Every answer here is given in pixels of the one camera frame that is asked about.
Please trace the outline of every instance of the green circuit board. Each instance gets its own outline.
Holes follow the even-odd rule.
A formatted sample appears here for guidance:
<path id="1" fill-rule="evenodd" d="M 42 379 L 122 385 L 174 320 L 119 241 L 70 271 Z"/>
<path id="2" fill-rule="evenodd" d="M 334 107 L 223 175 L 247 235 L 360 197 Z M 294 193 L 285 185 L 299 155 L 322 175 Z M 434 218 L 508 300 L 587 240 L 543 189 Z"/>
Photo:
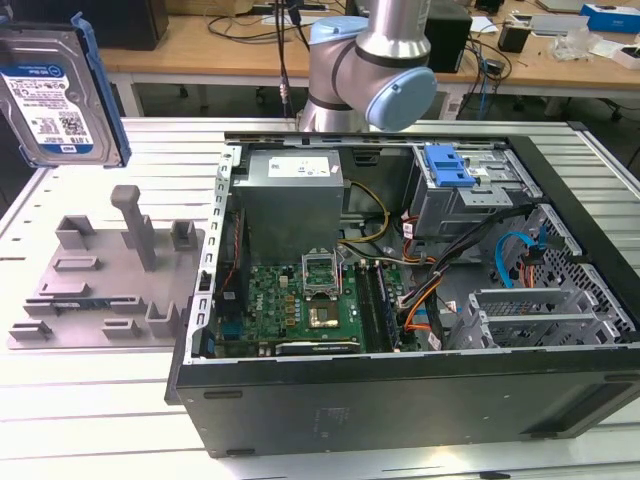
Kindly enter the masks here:
<path id="1" fill-rule="evenodd" d="M 310 269 L 308 282 L 326 284 L 332 280 L 331 265 L 326 268 L 328 272 L 322 271 L 321 266 Z M 341 294 L 333 300 L 321 294 L 309 299 L 303 292 L 302 265 L 252 267 L 247 314 L 243 325 L 235 330 L 237 336 L 226 344 L 233 348 L 240 346 L 241 355 L 247 355 L 246 345 L 253 350 L 260 343 L 291 341 L 356 342 L 363 352 L 367 351 L 356 270 L 354 265 L 345 264 L 341 272 Z M 385 269 L 384 278 L 390 298 L 404 293 L 399 270 Z"/>

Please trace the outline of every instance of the lab floor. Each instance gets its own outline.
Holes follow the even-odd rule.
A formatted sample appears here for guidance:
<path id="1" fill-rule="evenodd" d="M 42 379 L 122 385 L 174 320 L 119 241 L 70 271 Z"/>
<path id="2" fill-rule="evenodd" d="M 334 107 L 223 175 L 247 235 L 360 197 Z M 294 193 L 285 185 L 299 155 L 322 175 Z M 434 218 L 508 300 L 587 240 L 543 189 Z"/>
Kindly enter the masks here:
<path id="1" fill-rule="evenodd" d="M 189 96 L 181 98 L 178 86 L 161 84 L 138 85 L 145 114 L 149 117 L 274 117 L 282 115 L 282 104 L 276 88 L 263 90 L 264 102 L 256 102 L 255 88 L 252 87 L 207 87 L 209 106 L 201 111 L 195 86 L 187 86 Z M 296 109 L 304 106 L 306 99 L 303 89 L 293 89 L 293 103 Z M 425 119 L 437 119 L 442 95 L 436 98 Z M 461 119 L 475 120 L 480 97 L 475 95 Z M 515 97 L 500 95 L 495 99 L 485 120 L 510 121 L 550 121 L 560 118 L 545 117 L 545 102 L 538 97 L 524 97 L 523 109 L 514 109 Z M 640 147 L 640 101 L 618 102 L 628 109 L 620 113 L 624 116 L 618 122 L 611 121 L 611 109 L 603 102 L 588 99 L 573 99 L 566 107 L 562 120 L 577 120 L 589 130 L 624 164 Z M 0 158 L 0 217 L 4 215 L 10 203 L 20 193 L 31 176 L 31 170 L 21 159 L 17 142 L 11 134 L 4 117 L 0 122 L 0 145 L 3 154 Z M 640 176 L 640 156 L 636 158 L 632 171 Z"/>

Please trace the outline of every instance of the motherboard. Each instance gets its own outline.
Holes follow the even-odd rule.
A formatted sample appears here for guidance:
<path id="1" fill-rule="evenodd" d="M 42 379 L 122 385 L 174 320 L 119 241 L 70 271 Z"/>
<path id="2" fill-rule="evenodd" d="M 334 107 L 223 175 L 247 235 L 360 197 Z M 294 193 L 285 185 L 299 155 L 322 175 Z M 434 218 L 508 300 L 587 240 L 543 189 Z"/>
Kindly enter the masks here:
<path id="1" fill-rule="evenodd" d="M 334 292 L 312 294 L 333 285 Z M 253 266 L 246 313 L 219 317 L 215 343 L 225 357 L 393 351 L 393 306 L 403 294 L 395 265 Z"/>

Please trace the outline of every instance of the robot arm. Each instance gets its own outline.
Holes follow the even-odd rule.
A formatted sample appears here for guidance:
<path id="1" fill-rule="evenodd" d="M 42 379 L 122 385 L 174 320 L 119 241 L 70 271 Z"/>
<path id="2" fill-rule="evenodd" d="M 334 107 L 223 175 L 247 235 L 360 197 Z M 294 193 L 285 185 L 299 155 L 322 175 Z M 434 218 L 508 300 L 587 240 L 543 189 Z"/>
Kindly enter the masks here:
<path id="1" fill-rule="evenodd" d="M 311 29 L 309 100 L 300 130 L 398 131 L 431 105 L 436 79 L 425 66 L 429 0 L 375 0 L 370 18 L 328 17 Z"/>

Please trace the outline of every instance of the blue drive bracket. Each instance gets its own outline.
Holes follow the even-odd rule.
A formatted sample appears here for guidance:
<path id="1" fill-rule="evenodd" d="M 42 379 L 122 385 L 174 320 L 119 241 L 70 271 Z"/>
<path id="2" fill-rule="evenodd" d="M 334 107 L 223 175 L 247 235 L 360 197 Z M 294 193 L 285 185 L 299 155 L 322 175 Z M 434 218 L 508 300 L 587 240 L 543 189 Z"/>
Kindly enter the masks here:
<path id="1" fill-rule="evenodd" d="M 89 22 L 82 18 L 82 12 L 76 13 L 71 17 L 71 25 L 76 27 L 83 36 L 87 53 L 85 55 L 89 68 L 91 69 L 94 78 L 97 82 L 96 89 L 99 91 L 102 97 L 102 106 L 107 114 L 109 124 L 111 126 L 111 133 L 115 137 L 118 144 L 118 151 L 122 157 L 122 163 L 117 165 L 124 167 L 127 165 L 129 158 L 131 158 L 131 147 L 129 145 L 129 139 L 124 131 L 124 125 L 120 118 L 120 112 L 118 111 L 118 105 L 113 98 L 111 91 L 111 84 L 107 78 L 107 70 L 104 68 L 102 59 L 100 58 L 100 52 L 98 50 L 98 43 L 96 42 L 96 35 L 93 31 L 93 27 Z"/>
<path id="2" fill-rule="evenodd" d="M 476 179 L 467 173 L 464 160 L 451 145 L 427 145 L 424 157 L 438 187 L 473 187 Z"/>

